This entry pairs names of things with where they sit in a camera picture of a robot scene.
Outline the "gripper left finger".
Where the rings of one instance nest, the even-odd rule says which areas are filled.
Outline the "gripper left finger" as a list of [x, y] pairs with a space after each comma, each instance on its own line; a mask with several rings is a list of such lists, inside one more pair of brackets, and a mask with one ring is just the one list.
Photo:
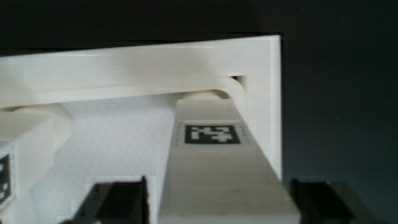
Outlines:
[[95, 183], [60, 224], [149, 224], [147, 180]]

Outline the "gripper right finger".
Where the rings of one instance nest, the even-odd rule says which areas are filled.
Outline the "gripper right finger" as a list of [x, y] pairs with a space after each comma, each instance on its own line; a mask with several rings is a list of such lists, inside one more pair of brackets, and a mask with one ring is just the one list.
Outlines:
[[344, 182], [292, 179], [289, 195], [300, 211], [300, 224], [385, 224]]

